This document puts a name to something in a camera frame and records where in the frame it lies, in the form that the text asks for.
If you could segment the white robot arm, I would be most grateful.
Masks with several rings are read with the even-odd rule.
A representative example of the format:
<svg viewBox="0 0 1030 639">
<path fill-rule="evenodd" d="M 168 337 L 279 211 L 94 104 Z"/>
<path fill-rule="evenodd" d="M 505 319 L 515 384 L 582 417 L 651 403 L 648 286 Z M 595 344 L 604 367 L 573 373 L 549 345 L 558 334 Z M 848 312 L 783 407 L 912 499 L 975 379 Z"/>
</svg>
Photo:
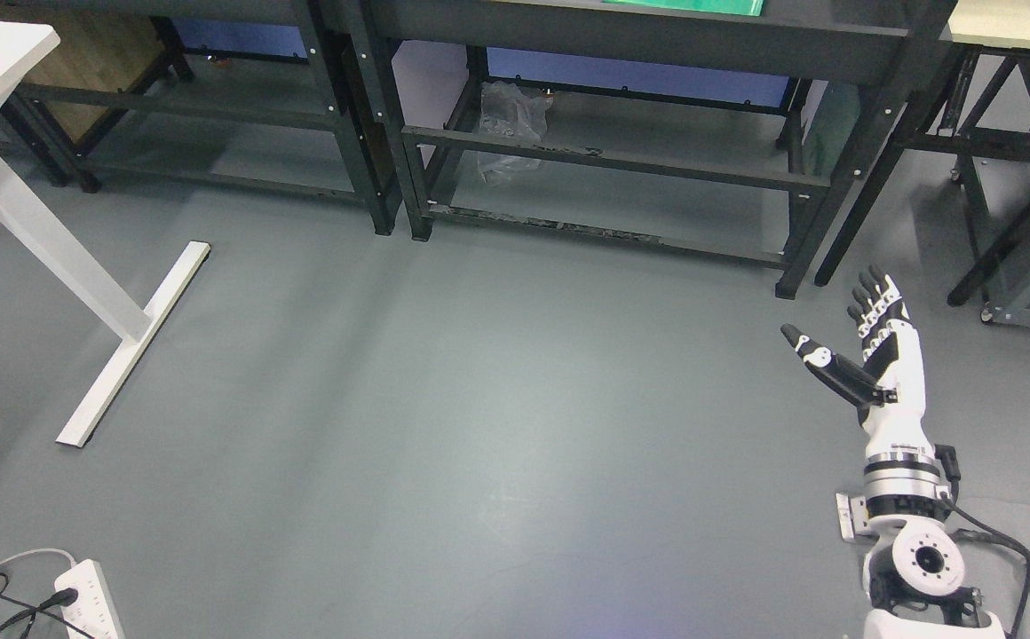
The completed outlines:
<svg viewBox="0 0 1030 639">
<path fill-rule="evenodd" d="M 956 449 L 937 445 L 933 455 L 871 455 L 863 493 L 836 494 L 842 538 L 868 544 L 864 638 L 1006 636 L 980 590 L 965 585 L 964 557 L 945 527 L 959 478 Z"/>
</svg>

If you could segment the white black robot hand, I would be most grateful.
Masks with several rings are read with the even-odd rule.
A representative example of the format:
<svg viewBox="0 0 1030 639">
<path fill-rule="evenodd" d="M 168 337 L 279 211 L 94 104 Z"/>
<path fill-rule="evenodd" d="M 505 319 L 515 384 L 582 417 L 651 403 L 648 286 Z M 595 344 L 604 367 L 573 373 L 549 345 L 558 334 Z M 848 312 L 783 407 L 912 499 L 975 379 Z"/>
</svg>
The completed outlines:
<svg viewBox="0 0 1030 639">
<path fill-rule="evenodd" d="M 895 280 L 876 265 L 859 274 L 846 312 L 860 339 L 861 363 L 783 324 L 781 333 L 806 371 L 856 409 L 868 436 L 867 456 L 906 453 L 932 457 L 925 436 L 926 408 L 920 335 Z"/>
</svg>

